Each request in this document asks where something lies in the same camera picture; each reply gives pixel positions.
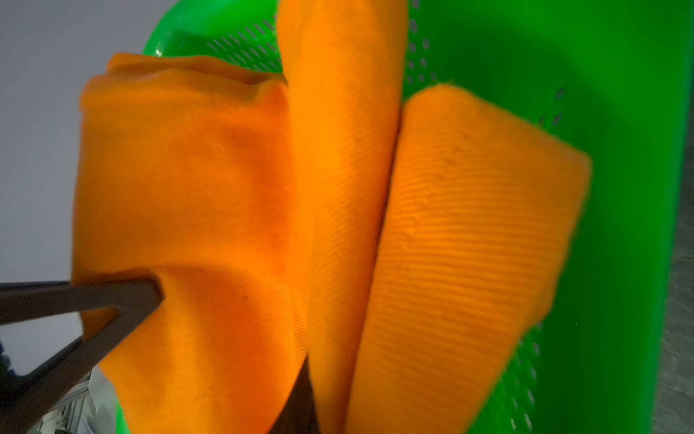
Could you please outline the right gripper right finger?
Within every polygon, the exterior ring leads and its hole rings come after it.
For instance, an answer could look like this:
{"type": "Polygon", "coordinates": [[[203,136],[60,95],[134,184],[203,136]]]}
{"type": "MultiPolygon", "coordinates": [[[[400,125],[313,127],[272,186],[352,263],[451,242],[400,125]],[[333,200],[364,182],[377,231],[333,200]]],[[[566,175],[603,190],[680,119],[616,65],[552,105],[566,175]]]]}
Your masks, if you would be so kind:
{"type": "Polygon", "coordinates": [[[269,434],[320,434],[308,357],[305,358],[287,402],[269,434]]]}

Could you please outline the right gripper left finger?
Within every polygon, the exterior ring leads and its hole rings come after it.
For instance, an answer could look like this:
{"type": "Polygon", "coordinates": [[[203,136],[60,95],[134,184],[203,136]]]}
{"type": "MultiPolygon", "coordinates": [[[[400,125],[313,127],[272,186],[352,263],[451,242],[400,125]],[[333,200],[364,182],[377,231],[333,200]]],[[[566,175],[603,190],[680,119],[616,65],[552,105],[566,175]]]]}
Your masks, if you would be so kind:
{"type": "Polygon", "coordinates": [[[25,376],[1,359],[1,432],[25,433],[90,370],[151,316],[163,301],[157,284],[128,280],[74,286],[68,282],[1,286],[3,326],[46,316],[115,309],[89,338],[76,339],[25,376]]]}

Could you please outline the orange pants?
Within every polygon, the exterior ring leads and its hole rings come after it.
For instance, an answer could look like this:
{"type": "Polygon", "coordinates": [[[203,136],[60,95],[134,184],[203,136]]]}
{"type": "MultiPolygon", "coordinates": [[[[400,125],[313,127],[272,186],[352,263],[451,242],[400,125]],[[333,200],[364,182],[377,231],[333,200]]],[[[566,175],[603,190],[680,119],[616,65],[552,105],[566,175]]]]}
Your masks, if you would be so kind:
{"type": "Polygon", "coordinates": [[[588,156],[401,98],[403,1],[284,1],[283,71],[117,54],[81,95],[77,284],[164,302],[101,364],[135,433],[463,433],[551,308],[588,156]]]}

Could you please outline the green plastic basket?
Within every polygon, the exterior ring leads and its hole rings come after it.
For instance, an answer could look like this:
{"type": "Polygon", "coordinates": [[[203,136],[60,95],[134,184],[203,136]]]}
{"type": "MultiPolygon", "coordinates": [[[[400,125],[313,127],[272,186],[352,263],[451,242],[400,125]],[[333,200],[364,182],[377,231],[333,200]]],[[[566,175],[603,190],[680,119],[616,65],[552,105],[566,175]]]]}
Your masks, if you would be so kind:
{"type": "MultiPolygon", "coordinates": [[[[144,56],[283,71],[284,1],[182,1],[144,56]]],[[[551,308],[463,433],[644,433],[692,64],[690,1],[403,1],[403,101],[440,84],[541,129],[591,176],[551,308]]]]}

